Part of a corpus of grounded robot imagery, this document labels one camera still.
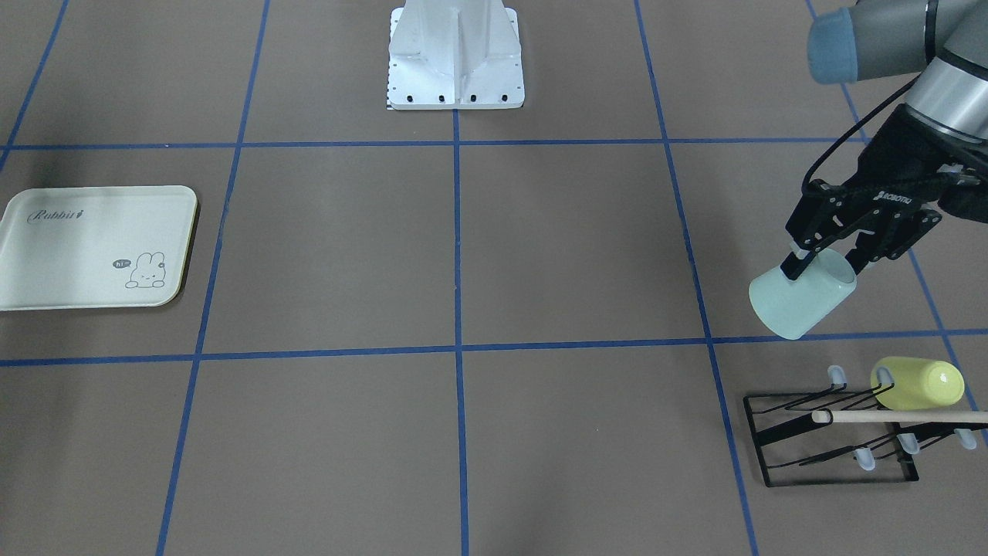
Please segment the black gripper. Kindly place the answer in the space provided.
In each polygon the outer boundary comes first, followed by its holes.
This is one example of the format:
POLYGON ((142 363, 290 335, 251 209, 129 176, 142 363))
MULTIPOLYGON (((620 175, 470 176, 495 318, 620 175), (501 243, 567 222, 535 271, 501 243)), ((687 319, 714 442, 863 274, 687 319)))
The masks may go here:
POLYGON ((986 169, 984 140, 945 133, 901 105, 858 155, 848 180, 832 185, 812 173, 804 177, 780 270, 797 281, 826 247, 854 236, 844 260, 861 273, 903 256, 944 215, 985 222, 986 169))

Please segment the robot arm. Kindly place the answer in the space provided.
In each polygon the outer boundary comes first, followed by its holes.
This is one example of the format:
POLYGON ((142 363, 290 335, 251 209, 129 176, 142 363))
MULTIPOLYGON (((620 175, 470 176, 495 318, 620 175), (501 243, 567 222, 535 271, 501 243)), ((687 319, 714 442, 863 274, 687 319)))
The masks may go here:
POLYGON ((815 178, 819 162, 806 172, 786 224, 788 280, 848 236, 846 261, 861 273, 902 256, 945 214, 986 221, 984 1, 858 1, 816 18, 806 56, 821 84, 912 80, 869 113, 892 109, 849 179, 815 178))

